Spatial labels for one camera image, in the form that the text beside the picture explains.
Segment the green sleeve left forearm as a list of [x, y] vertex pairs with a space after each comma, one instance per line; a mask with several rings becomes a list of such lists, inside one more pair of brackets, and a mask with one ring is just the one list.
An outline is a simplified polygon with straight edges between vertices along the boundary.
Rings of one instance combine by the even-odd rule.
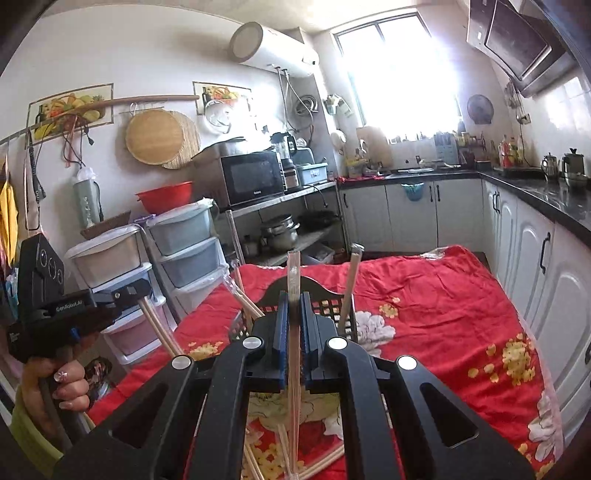
[[35, 468], [45, 478], [50, 479], [63, 453], [37, 429], [27, 413], [20, 390], [16, 392], [9, 430]]

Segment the person's left hand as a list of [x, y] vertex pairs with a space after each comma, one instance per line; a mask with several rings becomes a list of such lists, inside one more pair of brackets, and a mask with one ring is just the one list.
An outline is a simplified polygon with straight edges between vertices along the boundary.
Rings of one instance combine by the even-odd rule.
[[57, 387], [52, 397], [59, 402], [60, 409], [73, 412], [86, 411], [90, 404], [87, 395], [89, 385], [85, 380], [84, 367], [76, 357], [89, 349], [98, 338], [99, 333], [82, 338], [81, 343], [74, 348], [74, 359], [70, 362], [31, 357], [24, 365], [20, 384], [21, 397], [28, 416], [48, 440], [57, 438], [57, 429], [46, 411], [39, 380], [54, 378]]

